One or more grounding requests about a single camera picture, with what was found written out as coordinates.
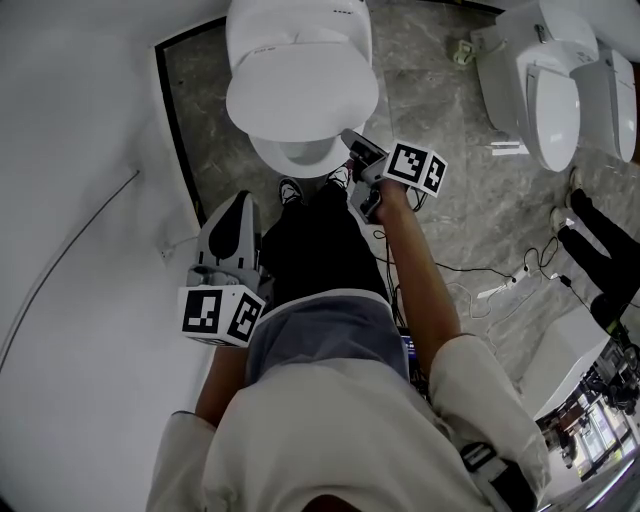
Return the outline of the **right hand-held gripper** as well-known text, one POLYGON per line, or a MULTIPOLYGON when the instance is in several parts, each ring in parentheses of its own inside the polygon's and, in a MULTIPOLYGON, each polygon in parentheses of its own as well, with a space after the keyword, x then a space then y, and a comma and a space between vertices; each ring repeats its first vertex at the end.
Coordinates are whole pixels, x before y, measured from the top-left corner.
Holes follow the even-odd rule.
POLYGON ((447 172, 447 162, 433 150, 394 142, 389 152, 352 129, 340 138, 349 150, 355 187, 351 204, 366 224, 377 224, 382 204, 380 184, 396 181, 418 192, 418 201, 427 195, 437 198, 447 172))

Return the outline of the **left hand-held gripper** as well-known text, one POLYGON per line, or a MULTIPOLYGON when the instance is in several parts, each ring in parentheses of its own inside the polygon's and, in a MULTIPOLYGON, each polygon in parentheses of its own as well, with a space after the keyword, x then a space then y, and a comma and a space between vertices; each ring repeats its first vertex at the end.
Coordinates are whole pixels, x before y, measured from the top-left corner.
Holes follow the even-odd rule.
POLYGON ((208 218, 197 238, 197 263, 178 292, 183 336, 208 345, 246 348, 273 300, 273 278, 258 267, 260 212, 240 191, 208 218), (238 268, 207 266, 235 262, 238 268))

